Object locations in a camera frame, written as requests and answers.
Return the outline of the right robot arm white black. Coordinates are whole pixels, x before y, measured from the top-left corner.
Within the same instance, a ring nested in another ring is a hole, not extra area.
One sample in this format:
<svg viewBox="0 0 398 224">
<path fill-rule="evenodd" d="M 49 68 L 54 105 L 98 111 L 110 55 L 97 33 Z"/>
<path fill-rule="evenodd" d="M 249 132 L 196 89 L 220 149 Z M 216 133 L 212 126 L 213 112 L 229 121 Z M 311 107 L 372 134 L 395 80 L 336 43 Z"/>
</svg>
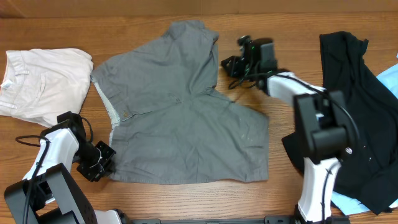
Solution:
<svg viewBox="0 0 398 224">
<path fill-rule="evenodd" d="M 348 217 L 331 214 L 331 196 L 343 159 L 358 146 L 359 131 L 345 108 L 341 91 L 311 85 L 278 67 L 272 38 L 237 40 L 240 56 L 221 61 L 233 78 L 229 89 L 245 81 L 267 96 L 294 109 L 295 133 L 303 155 L 303 189 L 294 214 L 266 216 L 264 223 L 349 223 Z"/>
</svg>

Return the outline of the grey shorts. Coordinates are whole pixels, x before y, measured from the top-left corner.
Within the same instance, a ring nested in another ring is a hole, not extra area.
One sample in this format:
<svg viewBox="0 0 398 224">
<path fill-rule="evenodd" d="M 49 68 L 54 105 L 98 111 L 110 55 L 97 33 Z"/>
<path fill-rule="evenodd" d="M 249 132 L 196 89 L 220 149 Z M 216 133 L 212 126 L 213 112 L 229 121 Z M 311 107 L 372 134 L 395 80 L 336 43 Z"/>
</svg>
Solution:
<svg viewBox="0 0 398 224">
<path fill-rule="evenodd" d="M 91 74 L 111 118 L 113 180 L 267 180 L 268 118 L 216 90 L 218 34 L 179 21 Z"/>
</svg>

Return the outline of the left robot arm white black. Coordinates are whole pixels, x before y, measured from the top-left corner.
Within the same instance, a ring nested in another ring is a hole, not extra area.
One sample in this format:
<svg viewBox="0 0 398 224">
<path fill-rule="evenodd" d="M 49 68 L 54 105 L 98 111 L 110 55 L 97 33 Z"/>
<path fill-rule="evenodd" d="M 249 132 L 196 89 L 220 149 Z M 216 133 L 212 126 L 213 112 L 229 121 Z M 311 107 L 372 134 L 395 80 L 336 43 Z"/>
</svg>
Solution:
<svg viewBox="0 0 398 224">
<path fill-rule="evenodd" d="M 93 144 L 87 119 L 70 111 L 37 139 L 39 153 L 23 179 L 6 188 L 4 198 L 16 223 L 129 223 L 118 209 L 95 210 L 70 174 L 73 163 L 90 182 L 114 172 L 115 150 L 103 141 Z"/>
</svg>

